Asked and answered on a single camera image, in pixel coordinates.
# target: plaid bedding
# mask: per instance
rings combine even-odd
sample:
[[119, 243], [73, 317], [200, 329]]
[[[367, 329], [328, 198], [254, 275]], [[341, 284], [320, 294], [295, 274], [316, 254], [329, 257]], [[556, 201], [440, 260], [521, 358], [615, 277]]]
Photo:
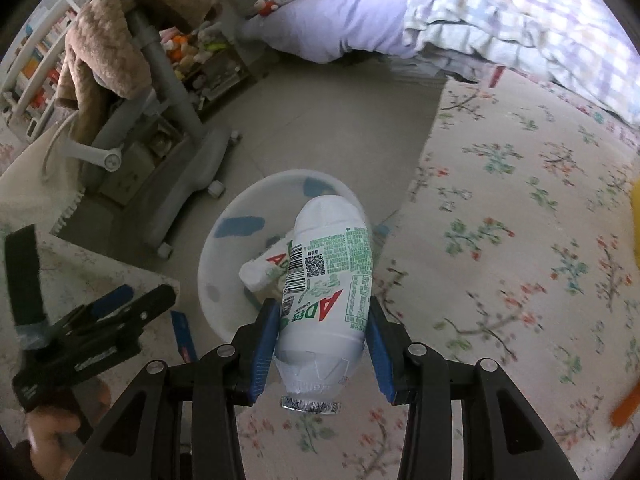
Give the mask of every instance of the plaid bedding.
[[640, 126], [640, 56], [598, 0], [408, 0], [404, 42], [560, 83]]

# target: brown blanket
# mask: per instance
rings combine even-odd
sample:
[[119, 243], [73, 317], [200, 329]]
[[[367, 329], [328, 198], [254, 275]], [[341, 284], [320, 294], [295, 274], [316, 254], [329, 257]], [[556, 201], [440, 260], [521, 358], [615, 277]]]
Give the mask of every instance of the brown blanket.
[[74, 139], [90, 144], [106, 120], [108, 92], [131, 99], [151, 86], [151, 72], [133, 45], [125, 13], [142, 6], [157, 28], [187, 33], [211, 19], [218, 0], [91, 0], [82, 6], [65, 38], [66, 57], [56, 105], [77, 109]]

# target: floor tile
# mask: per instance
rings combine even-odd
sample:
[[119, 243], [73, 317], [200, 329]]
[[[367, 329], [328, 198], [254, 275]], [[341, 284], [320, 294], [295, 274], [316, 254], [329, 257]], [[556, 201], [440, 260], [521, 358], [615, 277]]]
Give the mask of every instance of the floor tile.
[[432, 92], [435, 104], [424, 103], [407, 85], [344, 79], [250, 155], [265, 174], [309, 168], [333, 175], [376, 223], [402, 202], [438, 97]]
[[216, 118], [242, 132], [244, 148], [250, 150], [311, 108], [316, 86], [318, 81], [309, 71], [276, 67], [222, 108]]

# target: orange object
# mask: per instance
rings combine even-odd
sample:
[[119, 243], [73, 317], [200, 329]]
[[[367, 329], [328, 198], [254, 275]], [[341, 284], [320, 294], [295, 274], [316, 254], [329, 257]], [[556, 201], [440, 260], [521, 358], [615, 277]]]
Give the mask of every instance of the orange object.
[[60, 79], [60, 72], [58, 72], [55, 68], [52, 68], [47, 72], [47, 77], [57, 85], [58, 79]]
[[40, 90], [38, 90], [37, 94], [33, 97], [30, 105], [33, 106], [36, 110], [38, 110], [41, 107], [44, 107], [45, 105], [44, 88], [40, 88]]
[[180, 60], [182, 59], [182, 52], [180, 51], [179, 48], [174, 48], [173, 50], [167, 52], [166, 54], [167, 56], [169, 56], [169, 59], [171, 60], [172, 63], [180, 63]]
[[22, 73], [27, 79], [31, 78], [33, 73], [36, 72], [36, 69], [39, 64], [40, 62], [34, 57], [32, 57], [30, 60], [27, 61], [27, 64], [23, 67]]
[[611, 412], [609, 420], [614, 428], [622, 428], [636, 409], [640, 406], [640, 383], [636, 384], [631, 393], [620, 402], [618, 407]]

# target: chair wheel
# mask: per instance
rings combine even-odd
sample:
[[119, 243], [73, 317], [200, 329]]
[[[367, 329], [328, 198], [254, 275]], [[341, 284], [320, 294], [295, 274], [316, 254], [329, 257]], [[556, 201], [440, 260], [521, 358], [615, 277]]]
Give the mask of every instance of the chair wheel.
[[207, 192], [215, 199], [220, 198], [220, 196], [225, 192], [225, 185], [222, 184], [219, 180], [214, 180], [209, 187], [207, 187]]
[[238, 142], [240, 142], [241, 139], [242, 133], [240, 133], [238, 130], [233, 130], [231, 132], [231, 135], [229, 136], [229, 145], [235, 146], [238, 144]]
[[171, 256], [171, 253], [173, 252], [174, 252], [174, 248], [171, 247], [171, 245], [169, 245], [166, 242], [162, 242], [160, 244], [160, 247], [158, 247], [156, 254], [158, 255], [159, 258], [162, 258], [163, 260], [168, 260], [169, 256]]

